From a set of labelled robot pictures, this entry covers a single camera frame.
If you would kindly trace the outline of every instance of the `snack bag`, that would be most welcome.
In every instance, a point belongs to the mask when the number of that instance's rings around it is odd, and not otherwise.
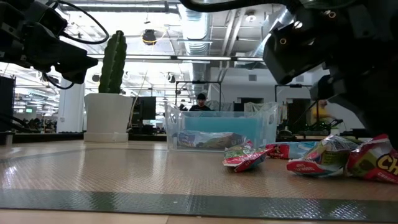
[[[341,175],[349,153],[358,147],[348,139],[330,135],[300,159],[287,163],[287,170],[311,176]]]
[[[346,175],[398,184],[398,152],[380,135],[350,153]]]
[[[267,156],[274,159],[299,159],[318,142],[275,142],[265,146]]]
[[[246,141],[246,136],[235,133],[205,133],[200,131],[182,131],[178,134],[177,145],[224,149]]]
[[[223,165],[234,167],[235,172],[242,172],[264,162],[265,158],[266,151],[253,149],[252,142],[248,141],[242,145],[226,148]]]

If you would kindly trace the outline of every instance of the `clear plastic bin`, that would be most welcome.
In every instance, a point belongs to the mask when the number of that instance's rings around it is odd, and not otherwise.
[[[236,133],[246,136],[254,147],[275,142],[277,127],[277,103],[266,103],[257,112],[180,111],[173,104],[165,105],[165,125],[169,149],[184,151],[223,151],[202,147],[186,147],[177,144],[182,131],[205,133]]]

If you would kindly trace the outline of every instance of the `person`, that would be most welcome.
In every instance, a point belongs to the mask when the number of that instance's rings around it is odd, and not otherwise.
[[[317,122],[317,113],[319,114],[319,122],[330,123],[329,119],[336,119],[336,117],[329,114],[326,109],[328,105],[327,100],[319,100],[318,101],[318,109],[316,106],[312,108],[312,124]]]
[[[211,109],[205,105],[206,96],[203,93],[199,93],[197,101],[198,104],[193,105],[189,111],[211,111]]]

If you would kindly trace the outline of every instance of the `white pillar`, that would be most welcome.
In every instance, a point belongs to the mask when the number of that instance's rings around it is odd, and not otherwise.
[[[70,81],[61,80],[61,86],[70,84]],[[83,131],[84,96],[85,84],[75,84],[69,90],[60,90],[57,133]]]

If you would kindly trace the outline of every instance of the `ceiling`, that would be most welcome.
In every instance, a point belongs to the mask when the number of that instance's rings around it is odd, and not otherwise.
[[[137,55],[186,55],[185,39],[183,38],[182,21],[178,14],[174,13],[148,13],[136,12],[130,4],[137,1],[70,1],[77,6],[89,5],[92,11],[89,13],[100,22],[110,35],[117,30],[122,30],[126,36],[127,54]],[[157,4],[164,4],[163,1],[156,1]],[[169,0],[169,6],[175,7],[176,1]],[[74,37],[81,37],[85,40],[100,40],[104,37],[101,29],[84,13],[78,11],[68,11],[67,7],[57,9],[66,20],[68,27],[66,32]],[[266,15],[272,14],[280,9],[280,6],[274,4],[249,7],[246,12],[251,12],[255,17],[250,21],[243,16],[240,26],[237,25],[237,18],[240,16],[239,11],[235,14],[235,23],[229,36],[228,42],[231,43],[231,36],[235,29],[238,29],[236,41],[234,41],[231,55],[236,53],[246,53],[256,48],[264,35],[261,34],[261,27],[264,23]],[[227,24],[231,19],[231,12],[216,12],[211,14],[209,23],[208,42],[210,45],[209,55],[220,55],[224,38],[226,37]],[[157,42],[155,45],[146,45],[142,41],[141,35],[147,29],[155,30]],[[86,49],[88,54],[103,54],[106,44],[86,45],[74,42],[62,37],[62,40],[70,44],[74,44],[80,48]],[[93,75],[101,74],[102,63],[93,68],[88,69],[86,73],[86,94],[98,91],[98,82],[93,81]],[[161,102],[165,97],[168,101],[174,101],[175,84],[167,80],[168,75],[173,75],[177,81],[190,81],[192,75],[191,63],[143,63],[143,62],[126,62],[124,67],[125,75],[123,77],[122,89],[126,95],[135,96],[158,96]],[[257,82],[248,81],[248,75],[257,75]],[[17,89],[20,94],[30,92],[39,93],[36,97],[44,99],[59,99],[59,90],[51,86],[51,84],[43,81],[39,72],[33,69],[18,67],[13,64],[0,63],[0,74],[10,77],[16,77]],[[55,71],[48,73],[50,76],[61,79],[61,75]],[[219,68],[211,68],[210,80],[218,78]],[[266,69],[246,70],[243,68],[229,68],[224,78],[225,84],[234,85],[267,85],[275,82],[271,74]],[[185,86],[188,91],[182,91],[178,100],[190,100],[194,97],[190,91],[191,85]]]

